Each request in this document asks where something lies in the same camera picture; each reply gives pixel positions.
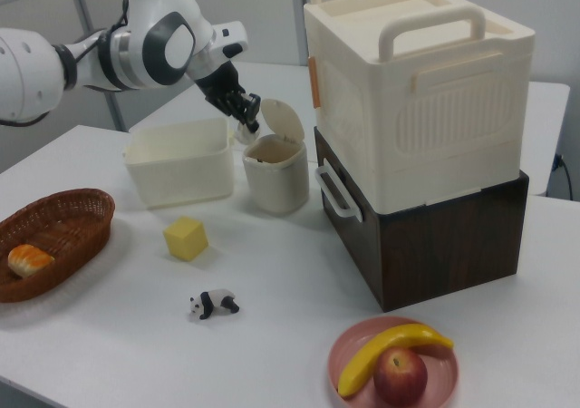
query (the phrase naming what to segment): banana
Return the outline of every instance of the banana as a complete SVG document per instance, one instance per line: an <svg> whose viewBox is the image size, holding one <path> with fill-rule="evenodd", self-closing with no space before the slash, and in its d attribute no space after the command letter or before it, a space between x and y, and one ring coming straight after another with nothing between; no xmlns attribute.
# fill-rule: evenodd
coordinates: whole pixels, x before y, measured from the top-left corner
<svg viewBox="0 0 580 408"><path fill-rule="evenodd" d="M389 328L367 342L344 367L338 380L338 394L346 398L363 388L385 349L421 345L444 345L452 348L453 341L423 324L404 324Z"/></svg>

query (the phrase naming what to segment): yellow sponge block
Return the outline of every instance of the yellow sponge block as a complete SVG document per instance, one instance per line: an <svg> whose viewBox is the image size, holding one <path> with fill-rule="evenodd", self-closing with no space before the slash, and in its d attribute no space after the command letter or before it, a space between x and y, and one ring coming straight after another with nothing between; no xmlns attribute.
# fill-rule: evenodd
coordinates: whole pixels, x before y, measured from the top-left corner
<svg viewBox="0 0 580 408"><path fill-rule="evenodd" d="M169 253L182 260L191 261L208 247L203 224L195 219L182 217L163 230Z"/></svg>

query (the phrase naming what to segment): white table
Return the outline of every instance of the white table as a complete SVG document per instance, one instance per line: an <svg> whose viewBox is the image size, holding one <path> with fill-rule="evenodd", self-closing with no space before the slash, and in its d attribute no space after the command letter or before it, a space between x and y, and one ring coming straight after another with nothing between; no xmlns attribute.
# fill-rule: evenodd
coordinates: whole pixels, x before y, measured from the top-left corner
<svg viewBox="0 0 580 408"><path fill-rule="evenodd" d="M227 199L146 210L121 161L130 135L77 127L0 174L0 219L56 191L116 201L111 239L55 290L0 305L0 380L54 405L338 407L325 374L339 334L381 314L311 198L286 218L250 202L240 156ZM161 231L201 219L210 248L170 257ZM580 205L530 196L516 276L392 312L456 342L451 407L576 408ZM193 321L189 297L227 287L241 311Z"/></svg>
<svg viewBox="0 0 580 408"><path fill-rule="evenodd" d="M316 162L312 131L316 125L316 114L312 106L308 68L269 63L236 63L236 68L240 84L247 91L257 93L262 98L287 102L296 110L306 133L304 142L308 150L308 160ZM559 83L532 82L529 85L521 169L530 178L530 195L546 194L569 92L568 86ZM192 86L133 126L130 131L210 118L217 113L219 112L205 101L201 91ZM264 120L260 122L262 134L271 133ZM243 149L243 145L236 144L235 150Z"/></svg>

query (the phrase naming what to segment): panda figurine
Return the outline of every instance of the panda figurine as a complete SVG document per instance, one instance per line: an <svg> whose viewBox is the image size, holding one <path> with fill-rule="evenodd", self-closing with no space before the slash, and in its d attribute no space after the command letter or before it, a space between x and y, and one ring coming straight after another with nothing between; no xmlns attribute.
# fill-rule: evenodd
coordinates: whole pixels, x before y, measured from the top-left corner
<svg viewBox="0 0 580 408"><path fill-rule="evenodd" d="M232 314L239 311L239 306L234 302L234 295L225 288L203 292L196 298L190 298L191 313L199 314L199 319L204 320L211 316L216 306L229 310Z"/></svg>

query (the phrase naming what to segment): red apple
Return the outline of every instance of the red apple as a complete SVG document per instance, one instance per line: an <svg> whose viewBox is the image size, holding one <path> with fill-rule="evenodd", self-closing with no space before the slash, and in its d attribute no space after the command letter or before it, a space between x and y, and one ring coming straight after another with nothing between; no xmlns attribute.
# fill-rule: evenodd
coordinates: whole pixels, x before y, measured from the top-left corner
<svg viewBox="0 0 580 408"><path fill-rule="evenodd" d="M390 347L377 360L374 387L386 403L413 405L425 392L427 367L420 356L406 347Z"/></svg>

